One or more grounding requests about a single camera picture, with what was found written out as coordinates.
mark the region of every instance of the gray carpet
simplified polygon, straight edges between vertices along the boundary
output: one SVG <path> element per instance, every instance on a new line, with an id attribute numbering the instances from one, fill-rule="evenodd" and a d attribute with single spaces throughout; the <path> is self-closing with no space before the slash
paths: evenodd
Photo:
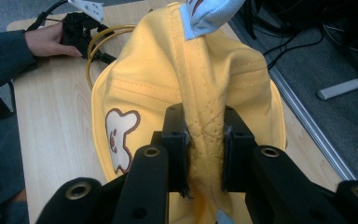
<path id="1" fill-rule="evenodd" d="M 275 25 L 281 24 L 280 20 L 264 8 L 258 15 Z M 253 40 L 244 30 L 244 23 L 239 15 L 229 24 L 242 42 L 261 52 L 279 46 L 287 39 L 265 35 L 256 30 L 257 40 Z M 289 91 L 292 91 L 298 98 L 310 118 L 320 128 L 326 141 L 331 144 L 328 147 L 333 152 L 324 151 L 327 159 L 332 163 L 337 161 L 337 157 L 342 159 L 338 166 L 333 164 L 341 177 L 343 179 L 358 179 L 358 90 L 327 101 L 322 101 L 316 96 L 316 92 L 321 89 L 358 78 L 358 52 L 353 50 L 341 52 L 341 47 L 325 31 L 323 32 L 324 39 L 320 44 L 288 51 L 277 61 L 270 73 L 272 77 L 279 76 L 288 84 Z M 288 48 L 314 43 L 320 37 L 320 29 L 310 28 L 301 32 L 288 45 Z M 284 48 L 268 54 L 266 56 L 268 63 L 274 60 L 281 50 Z M 281 86 L 280 90 L 284 97 L 284 91 L 287 89 Z M 303 113 L 296 111 L 297 105 L 291 103 L 289 105 L 307 126 L 309 121 L 301 118 Z M 308 129 L 308 132 L 315 136 L 315 130 Z M 323 145 L 323 143 L 318 143 L 320 140 L 318 136 L 314 137 L 314 140 L 319 146 Z"/>

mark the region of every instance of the yellow cap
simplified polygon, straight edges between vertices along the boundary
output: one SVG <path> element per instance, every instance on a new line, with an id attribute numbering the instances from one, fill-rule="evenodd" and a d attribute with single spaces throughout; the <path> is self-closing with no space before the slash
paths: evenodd
<path id="1" fill-rule="evenodd" d="M 161 131 L 167 107 L 183 103 L 190 133 L 193 200 L 170 195 L 171 223 L 215 223 L 217 209 L 249 220 L 243 194 L 221 191 L 225 105 L 258 145 L 285 147 L 281 96 L 262 54 L 221 31 L 185 41 L 180 4 L 147 14 L 92 91 L 92 131 L 108 181 L 129 171 L 139 147 Z"/>

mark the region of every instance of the black cable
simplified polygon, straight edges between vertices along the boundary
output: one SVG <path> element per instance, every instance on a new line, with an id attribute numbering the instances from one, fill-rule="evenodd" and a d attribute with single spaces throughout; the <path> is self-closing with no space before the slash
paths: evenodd
<path id="1" fill-rule="evenodd" d="M 273 50 L 275 50 L 275 49 L 280 49 L 281 47 L 286 46 L 287 44 L 289 44 L 290 42 L 292 42 L 292 40 L 294 40 L 295 37 L 296 37 L 298 34 L 299 34 L 299 32 L 296 33 L 295 35 L 292 35 L 292 36 L 291 36 L 288 40 L 286 40 L 286 42 L 284 42 L 283 44 L 280 44 L 280 45 L 277 46 L 277 47 L 274 47 L 274 48 L 272 48 L 272 49 L 267 50 L 266 52 L 263 53 L 263 55 L 266 56 L 267 54 L 271 53 Z"/>
<path id="2" fill-rule="evenodd" d="M 292 35 L 277 35 L 277 34 L 273 34 L 272 32 L 270 33 L 269 31 L 263 31 L 261 29 L 258 29 L 258 28 L 255 28 L 254 27 L 254 30 L 256 30 L 257 32 L 263 34 L 263 35 L 269 35 L 269 36 L 272 36 L 272 37 L 277 37 L 277 38 L 284 38 L 284 37 L 290 37 Z"/>
<path id="3" fill-rule="evenodd" d="M 281 27 L 272 25 L 270 22 L 260 18 L 257 13 L 253 10 L 252 13 L 253 22 L 260 27 L 263 27 L 265 30 L 268 30 L 269 32 L 275 34 L 275 35 L 293 35 L 296 33 L 296 30 L 291 27 L 290 25 L 283 24 Z"/>
<path id="4" fill-rule="evenodd" d="M 307 44 L 307 45 L 291 47 L 290 49 L 286 49 L 286 50 L 282 51 L 271 63 L 268 64 L 268 70 L 271 69 L 276 64 L 276 62 L 283 56 L 283 54 L 285 54 L 286 52 L 293 50 L 293 49 L 310 47 L 310 46 L 314 46 L 314 45 L 321 43 L 322 40 L 324 40 L 324 31 L 323 31 L 322 27 L 319 27 L 319 31 L 321 32 L 321 38 L 318 41 L 311 43 L 311 44 Z"/>
<path id="5" fill-rule="evenodd" d="M 46 18 L 45 21 L 56 21 L 56 22 L 66 23 L 66 21 L 63 21 L 63 20 L 54 20 L 54 19 L 50 19 L 50 18 Z"/>
<path id="6" fill-rule="evenodd" d="M 36 30 L 37 28 L 39 28 L 39 26 L 43 23 L 43 21 L 48 17 L 48 15 L 57 7 L 67 3 L 67 0 L 61 0 L 59 2 L 57 2 L 56 4 L 54 4 L 52 7 L 50 7 L 46 12 L 42 12 L 40 13 L 40 15 L 37 17 L 36 21 L 30 25 L 27 29 L 27 31 L 33 31 Z"/>

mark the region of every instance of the black metal bracket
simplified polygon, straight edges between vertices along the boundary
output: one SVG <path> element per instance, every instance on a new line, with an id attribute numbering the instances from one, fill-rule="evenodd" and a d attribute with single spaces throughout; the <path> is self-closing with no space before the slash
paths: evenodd
<path id="1" fill-rule="evenodd" d="M 101 32 L 106 28 L 105 25 L 100 24 L 84 12 L 68 13 L 62 21 L 62 44 L 75 46 L 82 54 L 82 57 L 88 59 L 87 50 L 92 39 L 90 31 L 97 29 L 98 32 Z M 112 63 L 115 59 L 115 57 L 98 50 L 92 60 Z"/>
<path id="2" fill-rule="evenodd" d="M 182 105 L 170 106 L 162 132 L 136 151 L 127 174 L 104 186 L 68 182 L 37 223 L 168 223 L 169 192 L 188 193 L 189 142 Z M 358 223 L 358 181 L 341 182 L 336 193 L 310 182 L 284 151 L 258 146 L 229 106 L 225 151 L 222 191 L 246 192 L 254 223 Z"/>

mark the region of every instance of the black device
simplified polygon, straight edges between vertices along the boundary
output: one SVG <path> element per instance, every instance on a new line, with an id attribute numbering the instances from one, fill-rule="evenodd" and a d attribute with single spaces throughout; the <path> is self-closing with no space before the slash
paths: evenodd
<path id="1" fill-rule="evenodd" d="M 253 39 L 256 39 L 254 24 L 273 34 L 289 36 L 332 20 L 336 17 L 336 8 L 343 1 L 347 0 L 249 0 L 245 1 L 236 16 Z M 261 18 L 258 12 L 262 6 L 281 24 L 272 25 Z"/>
<path id="2" fill-rule="evenodd" d="M 67 3 L 67 0 L 60 0 L 48 10 L 40 13 L 36 21 L 28 27 L 27 31 L 38 29 L 38 27 L 45 22 L 48 15 L 55 8 L 62 6 L 65 3 Z M 92 39 L 91 30 L 97 29 L 97 32 L 101 32 L 106 28 L 108 27 L 94 20 L 84 12 L 68 13 L 62 20 L 63 36 L 61 43 L 64 45 L 75 46 L 82 54 L 82 57 L 84 59 L 88 59 L 87 49 Z M 108 64 L 112 63 L 115 59 L 115 57 L 107 53 L 102 53 L 100 50 L 98 50 L 94 58 L 92 58 L 93 61 L 101 61 Z"/>
<path id="3" fill-rule="evenodd" d="M 187 144 L 183 107 L 173 105 L 128 173 L 103 186 L 91 178 L 67 182 L 36 223 L 168 223 L 169 192 L 188 196 Z M 222 172 L 222 191 L 246 192 L 254 223 L 358 223 L 358 181 L 341 182 L 336 193 L 310 182 L 283 151 L 258 146 L 229 106 Z"/>
<path id="4" fill-rule="evenodd" d="M 336 23 L 344 31 L 341 46 L 348 49 L 358 42 L 358 0 L 345 0 L 334 8 L 330 8 L 334 16 L 328 21 Z"/>

